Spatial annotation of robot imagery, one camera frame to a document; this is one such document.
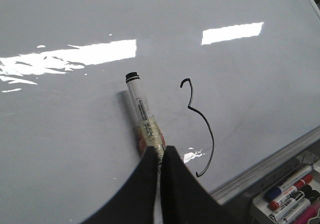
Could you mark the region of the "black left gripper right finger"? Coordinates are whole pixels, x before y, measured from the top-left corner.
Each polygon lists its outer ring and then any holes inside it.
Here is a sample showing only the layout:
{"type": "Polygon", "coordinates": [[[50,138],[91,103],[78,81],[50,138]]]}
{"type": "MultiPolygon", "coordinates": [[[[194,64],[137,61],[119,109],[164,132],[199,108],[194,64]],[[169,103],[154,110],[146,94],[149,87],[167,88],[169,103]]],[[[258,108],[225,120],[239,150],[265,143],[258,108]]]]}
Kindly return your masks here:
{"type": "Polygon", "coordinates": [[[239,224],[197,182],[174,146],[162,159],[160,196],[164,224],[239,224]]]}

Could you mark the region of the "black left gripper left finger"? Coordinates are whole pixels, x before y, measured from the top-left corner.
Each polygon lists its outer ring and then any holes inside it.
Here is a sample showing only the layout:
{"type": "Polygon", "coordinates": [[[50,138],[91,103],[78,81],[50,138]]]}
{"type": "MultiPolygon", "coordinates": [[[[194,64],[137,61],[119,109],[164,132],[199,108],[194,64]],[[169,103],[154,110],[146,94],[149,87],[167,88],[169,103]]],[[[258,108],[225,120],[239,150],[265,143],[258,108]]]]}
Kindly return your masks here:
{"type": "Polygon", "coordinates": [[[142,159],[117,193],[84,224],[152,224],[158,180],[158,158],[147,147],[142,159]]]}

